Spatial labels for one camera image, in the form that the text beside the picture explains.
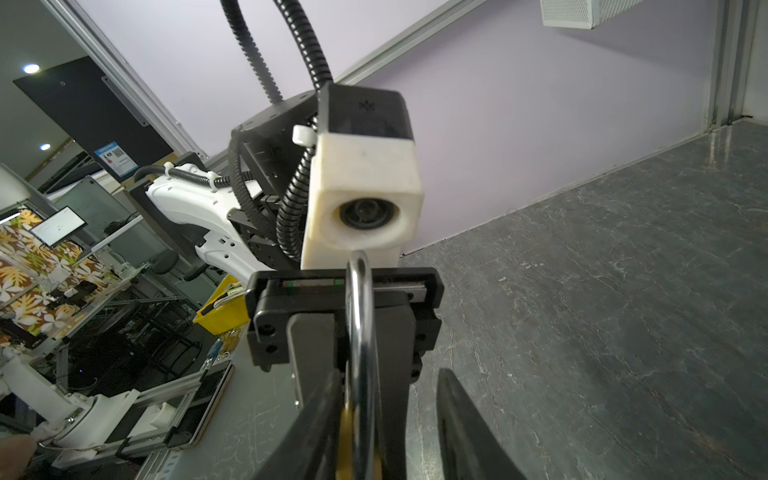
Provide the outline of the brass padlock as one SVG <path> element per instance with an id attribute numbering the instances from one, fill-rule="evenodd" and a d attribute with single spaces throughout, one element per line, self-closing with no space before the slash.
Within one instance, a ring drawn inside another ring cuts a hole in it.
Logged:
<path id="1" fill-rule="evenodd" d="M 336 477 L 381 479 L 381 458 L 377 451 L 380 402 L 373 271 L 365 252 L 351 253 L 345 286 L 349 360 Z"/>

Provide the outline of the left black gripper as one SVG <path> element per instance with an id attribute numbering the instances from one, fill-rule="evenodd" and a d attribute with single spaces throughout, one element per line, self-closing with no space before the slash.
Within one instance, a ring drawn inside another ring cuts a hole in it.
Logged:
<path id="1" fill-rule="evenodd" d="M 255 273 L 245 295 L 254 365 L 267 372 L 290 363 L 296 403 L 303 408 L 335 371 L 345 380 L 339 343 L 347 337 L 343 269 Z M 434 268 L 379 268 L 372 274 L 378 367 L 376 430 L 383 479 L 406 479 L 410 383 L 435 348 L 442 326 L 436 309 L 444 283 Z"/>

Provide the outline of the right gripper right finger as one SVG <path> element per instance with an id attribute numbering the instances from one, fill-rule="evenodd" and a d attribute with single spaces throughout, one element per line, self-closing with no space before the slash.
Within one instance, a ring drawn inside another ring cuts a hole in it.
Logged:
<path id="1" fill-rule="evenodd" d="M 445 479 L 526 479 L 447 368 L 438 373 L 436 413 Z"/>

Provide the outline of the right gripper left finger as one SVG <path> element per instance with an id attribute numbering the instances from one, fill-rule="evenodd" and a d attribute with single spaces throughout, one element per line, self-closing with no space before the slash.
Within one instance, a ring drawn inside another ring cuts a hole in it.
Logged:
<path id="1" fill-rule="evenodd" d="M 253 479 L 335 479 L 343 392 L 333 370 Z"/>

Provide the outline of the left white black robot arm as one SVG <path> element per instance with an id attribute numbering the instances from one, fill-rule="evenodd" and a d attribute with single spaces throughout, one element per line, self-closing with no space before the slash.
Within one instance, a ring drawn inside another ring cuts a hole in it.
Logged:
<path id="1" fill-rule="evenodd" d="M 226 175 L 166 164 L 137 178 L 242 283 L 252 364 L 292 370 L 300 413 L 259 477 L 403 479 L 409 390 L 444 293 L 435 269 L 399 266 L 424 201 L 405 101 L 335 82 L 297 1 L 277 7 L 313 88 L 284 98 L 239 3 L 221 7 L 270 106 L 232 130 Z"/>

